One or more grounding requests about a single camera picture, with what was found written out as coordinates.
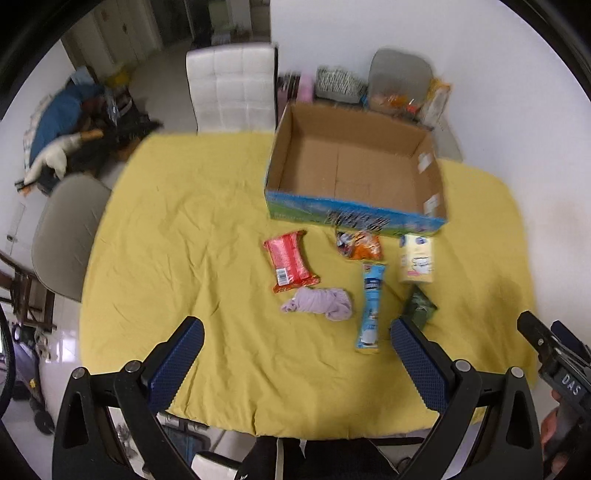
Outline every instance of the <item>screw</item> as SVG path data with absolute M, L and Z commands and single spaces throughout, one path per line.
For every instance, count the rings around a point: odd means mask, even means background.
M 522 378 L 523 377 L 523 370 L 519 367 L 512 367 L 511 368 L 511 375 L 515 378 Z
M 132 360 L 131 362 L 127 362 L 125 364 L 125 371 L 132 374 L 134 372 L 137 372 L 141 366 L 142 362 L 140 362 L 139 360 Z
M 75 378 L 78 380 L 79 378 L 84 377 L 85 374 L 86 374 L 86 368 L 78 367 L 72 372 L 72 378 Z
M 458 360 L 458 361 L 456 361 L 456 368 L 460 372 L 469 372 L 470 369 L 472 368 L 472 366 L 470 365 L 470 363 L 466 362 L 465 360 Z

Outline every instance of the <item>white leather chair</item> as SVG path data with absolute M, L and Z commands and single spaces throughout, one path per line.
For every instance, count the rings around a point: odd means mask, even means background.
M 231 44 L 187 53 L 187 80 L 200 132 L 274 131 L 277 49 Z

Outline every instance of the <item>bicycle wheel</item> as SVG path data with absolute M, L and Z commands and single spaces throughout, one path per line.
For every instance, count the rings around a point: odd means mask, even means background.
M 0 419 L 6 412 L 17 376 L 14 345 L 8 321 L 0 307 Z

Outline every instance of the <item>pile of clothes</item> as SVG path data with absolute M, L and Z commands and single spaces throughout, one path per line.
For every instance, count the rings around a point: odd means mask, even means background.
M 19 192 L 36 184 L 49 195 L 68 174 L 98 176 L 109 160 L 126 160 L 161 126 L 138 110 L 126 87 L 111 90 L 84 72 L 46 97 L 31 117 L 23 140 L 25 177 L 15 183 Z

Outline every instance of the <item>yellow tablecloth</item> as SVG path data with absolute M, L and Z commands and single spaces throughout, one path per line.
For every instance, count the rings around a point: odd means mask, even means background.
M 263 178 L 270 134 L 152 135 L 123 172 L 101 221 L 82 300 L 80 350 L 92 373 L 144 359 L 187 316 L 205 345 L 170 411 L 224 429 L 305 439 L 375 437 L 436 419 L 388 340 L 408 286 L 397 281 L 398 241 L 383 238 L 385 273 L 377 355 L 355 351 L 363 308 L 359 262 L 339 256 L 328 226 L 271 220 Z M 449 223 L 434 243 L 439 306 L 425 328 L 452 359 L 484 371 L 512 365 L 535 378 L 516 330 L 534 307 L 520 216 L 496 178 L 441 161 Z M 345 322 L 281 313 L 262 243 L 305 228 L 318 287 L 352 294 Z

